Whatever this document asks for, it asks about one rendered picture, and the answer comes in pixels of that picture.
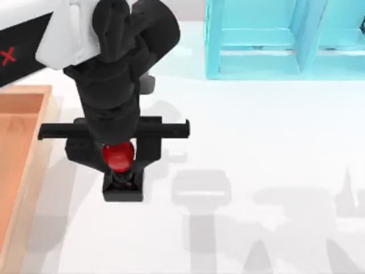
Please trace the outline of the red trophy with black base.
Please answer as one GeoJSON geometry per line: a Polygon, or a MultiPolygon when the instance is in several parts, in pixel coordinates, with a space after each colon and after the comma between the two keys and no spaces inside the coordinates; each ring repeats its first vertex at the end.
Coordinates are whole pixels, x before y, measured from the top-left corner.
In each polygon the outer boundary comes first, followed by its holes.
{"type": "Polygon", "coordinates": [[[102,193],[107,202],[142,202],[143,170],[133,170],[135,149],[130,141],[103,146],[102,156],[109,167],[104,174],[102,193]]]}

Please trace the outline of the shallow salmon box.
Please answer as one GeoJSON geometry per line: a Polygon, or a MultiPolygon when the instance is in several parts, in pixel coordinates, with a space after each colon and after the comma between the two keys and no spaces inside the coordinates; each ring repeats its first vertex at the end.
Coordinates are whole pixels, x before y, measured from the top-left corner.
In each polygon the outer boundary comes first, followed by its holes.
{"type": "Polygon", "coordinates": [[[0,274],[21,274],[52,144],[38,141],[59,116],[50,85],[12,85],[0,93],[0,274]]]}

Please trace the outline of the light blue rack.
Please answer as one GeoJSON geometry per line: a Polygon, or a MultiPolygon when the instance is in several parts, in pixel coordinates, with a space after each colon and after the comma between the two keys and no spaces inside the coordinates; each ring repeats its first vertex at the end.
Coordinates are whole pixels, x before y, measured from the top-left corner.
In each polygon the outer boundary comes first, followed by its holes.
{"type": "Polygon", "coordinates": [[[365,0],[206,0],[209,79],[365,80],[365,0]]]}

